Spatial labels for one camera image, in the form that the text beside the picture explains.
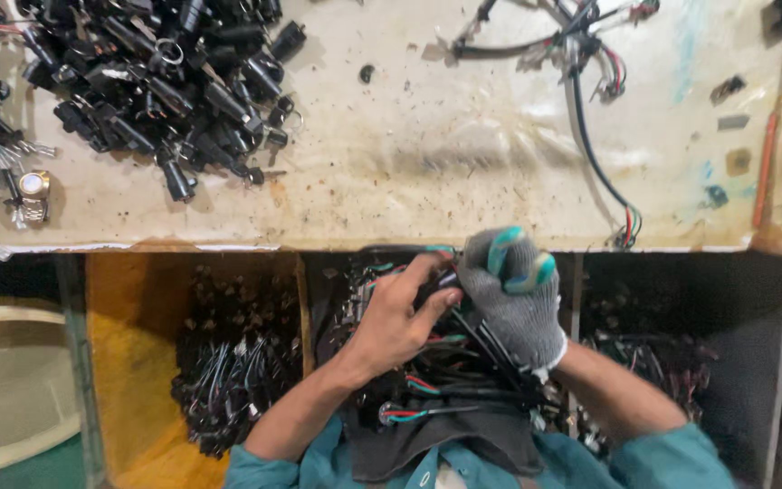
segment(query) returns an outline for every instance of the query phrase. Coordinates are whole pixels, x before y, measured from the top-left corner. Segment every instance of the glove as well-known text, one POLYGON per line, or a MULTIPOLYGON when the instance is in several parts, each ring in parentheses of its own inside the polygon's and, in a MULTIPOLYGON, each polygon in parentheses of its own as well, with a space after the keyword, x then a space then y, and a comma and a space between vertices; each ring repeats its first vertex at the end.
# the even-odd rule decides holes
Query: glove
POLYGON ((567 350, 566 333, 559 327, 559 275, 538 284, 531 292, 506 294, 503 282, 527 275, 539 250, 529 238, 511 245, 503 272, 497 278, 487 271, 491 244, 505 229, 486 230, 467 240, 458 265, 463 290, 484 315, 494 336, 522 369, 543 374, 559 363, 567 350))

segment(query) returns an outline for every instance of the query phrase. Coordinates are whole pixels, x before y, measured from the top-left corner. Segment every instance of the metal key ring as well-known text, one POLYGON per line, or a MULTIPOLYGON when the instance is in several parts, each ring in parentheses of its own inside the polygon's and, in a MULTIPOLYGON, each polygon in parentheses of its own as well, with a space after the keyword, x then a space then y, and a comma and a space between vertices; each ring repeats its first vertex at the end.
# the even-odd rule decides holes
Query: metal key ring
POLYGON ((156 39, 156 50, 159 51, 159 54, 162 57, 162 61, 169 62, 171 64, 174 64, 175 66, 182 62, 183 59, 182 48, 180 47, 179 44, 176 43, 174 39, 169 39, 169 38, 156 39), (162 46, 168 43, 173 44, 174 47, 176 47, 176 50, 180 51, 180 56, 177 59, 170 59, 165 57, 164 51, 162 51, 162 46))

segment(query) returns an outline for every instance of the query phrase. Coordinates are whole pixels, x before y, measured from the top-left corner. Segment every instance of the bare hand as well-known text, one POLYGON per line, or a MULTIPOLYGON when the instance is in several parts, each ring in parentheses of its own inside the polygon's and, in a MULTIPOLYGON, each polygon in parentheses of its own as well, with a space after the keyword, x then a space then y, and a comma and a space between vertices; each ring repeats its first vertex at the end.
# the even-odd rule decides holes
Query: bare hand
POLYGON ((376 282, 361 324, 340 351, 358 383, 368 383, 414 358, 440 316, 461 302, 462 290, 451 288, 431 295, 418 312, 412 306, 418 287, 445 261, 439 253, 420 254, 405 272, 376 282))

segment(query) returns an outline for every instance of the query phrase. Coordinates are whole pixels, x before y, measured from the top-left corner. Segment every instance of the dirty white tabletop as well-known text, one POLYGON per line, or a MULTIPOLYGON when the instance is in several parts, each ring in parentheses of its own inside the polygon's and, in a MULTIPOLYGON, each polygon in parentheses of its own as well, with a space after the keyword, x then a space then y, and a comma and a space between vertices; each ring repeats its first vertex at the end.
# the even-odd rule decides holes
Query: dirty white tabletop
MULTIPOLYGON (((490 226, 524 225, 554 250, 604 248, 623 209, 601 188, 572 139, 556 68, 518 72, 515 58, 449 66, 437 35, 454 38, 480 0, 289 0, 285 22, 306 24, 286 64, 304 125, 265 169, 287 175, 246 188, 226 172, 199 176, 196 198, 173 203, 162 172, 130 154, 95 154, 52 114, 60 102, 19 79, 26 55, 0 46, 0 76, 16 89, 5 118, 57 146, 31 166, 53 175, 52 217, 17 231, 0 205, 0 245, 17 251, 356 249, 379 242, 461 245, 490 226), (372 82, 359 81, 367 63, 372 82)), ((603 11, 618 0, 603 0, 603 11)), ((593 145, 616 187, 645 217, 637 249, 735 250, 750 245, 753 203, 782 44, 762 40, 767 0, 663 2, 644 23, 609 23, 601 37, 628 66, 626 93, 586 106, 593 145), (714 107, 711 91, 748 85, 714 107), (746 115, 744 129, 718 119, 746 115), (739 163, 738 155, 749 163, 739 163), (715 208, 706 189, 728 203, 715 208)), ((553 33, 544 10, 500 0, 477 40, 510 44, 553 33)), ((584 75, 589 94, 600 77, 584 75)), ((782 226, 782 130, 774 226, 782 226)))

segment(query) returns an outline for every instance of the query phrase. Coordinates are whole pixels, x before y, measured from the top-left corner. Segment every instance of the black cloth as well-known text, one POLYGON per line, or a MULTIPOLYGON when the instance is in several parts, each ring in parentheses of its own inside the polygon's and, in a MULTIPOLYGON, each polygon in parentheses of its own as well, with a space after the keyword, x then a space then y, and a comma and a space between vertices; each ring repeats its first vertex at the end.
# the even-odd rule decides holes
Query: black cloth
POLYGON ((357 407, 345 407, 341 417, 351 446, 353 479, 362 483, 387 481, 402 468, 417 465, 432 447, 449 441, 462 442, 484 460, 515 475, 533 477, 544 469, 526 412, 499 402, 456 398, 449 402, 429 400, 407 409, 473 405, 503 412, 436 414, 376 432, 359 422, 357 407))

